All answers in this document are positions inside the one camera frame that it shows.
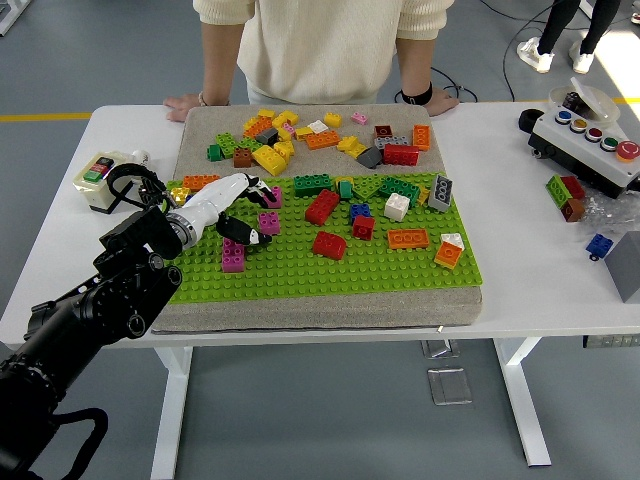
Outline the person's right hand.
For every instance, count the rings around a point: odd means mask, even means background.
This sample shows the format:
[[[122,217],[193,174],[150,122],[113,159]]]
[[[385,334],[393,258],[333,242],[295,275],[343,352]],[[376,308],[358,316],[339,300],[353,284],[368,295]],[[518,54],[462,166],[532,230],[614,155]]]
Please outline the person's right hand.
[[[167,97],[163,105],[169,109],[166,119],[171,122],[183,123],[190,110],[200,107],[198,94],[184,94],[179,97]]]

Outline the person's left hand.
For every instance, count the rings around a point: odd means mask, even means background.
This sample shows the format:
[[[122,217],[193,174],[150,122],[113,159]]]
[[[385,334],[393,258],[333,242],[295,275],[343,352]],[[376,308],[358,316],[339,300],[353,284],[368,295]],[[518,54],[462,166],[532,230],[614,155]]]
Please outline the person's left hand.
[[[452,97],[445,90],[434,87],[430,101],[425,108],[430,117],[439,116],[449,110],[452,110],[460,103],[458,98]]]

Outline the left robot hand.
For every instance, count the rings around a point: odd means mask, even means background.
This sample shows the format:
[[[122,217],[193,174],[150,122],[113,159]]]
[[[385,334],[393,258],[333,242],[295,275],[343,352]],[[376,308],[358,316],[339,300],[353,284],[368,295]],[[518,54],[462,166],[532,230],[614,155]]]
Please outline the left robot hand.
[[[270,243],[272,237],[269,234],[226,214],[238,198],[247,198],[263,208],[268,206],[267,201],[276,200],[264,181],[245,173],[232,174],[207,184],[184,207],[172,212],[174,230],[182,236],[183,248],[196,245],[208,226],[214,226],[222,237],[241,245]]]

